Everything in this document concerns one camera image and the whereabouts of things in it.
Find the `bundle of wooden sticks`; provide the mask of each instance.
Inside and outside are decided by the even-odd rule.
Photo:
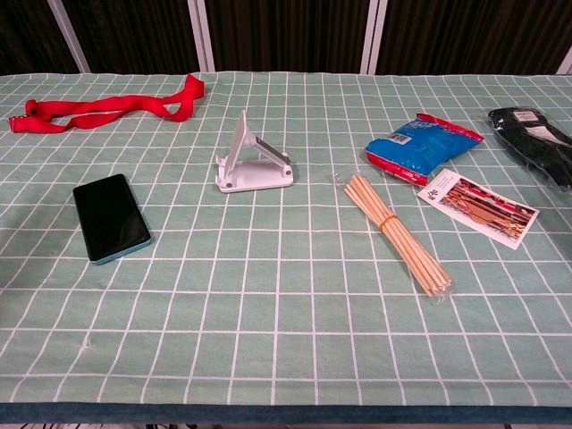
[[[449,274],[383,203],[372,185],[364,177],[355,175],[345,191],[391,241],[425,293],[430,297],[446,294],[451,286]]]

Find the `blue plastic bag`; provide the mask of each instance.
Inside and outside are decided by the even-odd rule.
[[[430,114],[417,118],[366,147],[367,159],[401,179],[426,185],[427,176],[448,159],[483,140],[483,136]]]

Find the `black cloth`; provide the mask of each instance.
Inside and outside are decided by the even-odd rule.
[[[526,164],[544,171],[557,186],[572,188],[572,139],[552,125],[541,111],[507,107],[491,110],[489,119],[503,143]],[[551,134],[553,139],[539,134]]]

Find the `smartphone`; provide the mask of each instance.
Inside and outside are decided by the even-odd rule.
[[[123,174],[73,189],[89,260],[112,261],[151,244],[151,234]]]

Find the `background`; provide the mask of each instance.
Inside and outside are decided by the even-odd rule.
[[[568,0],[3,0],[0,74],[572,73]]]

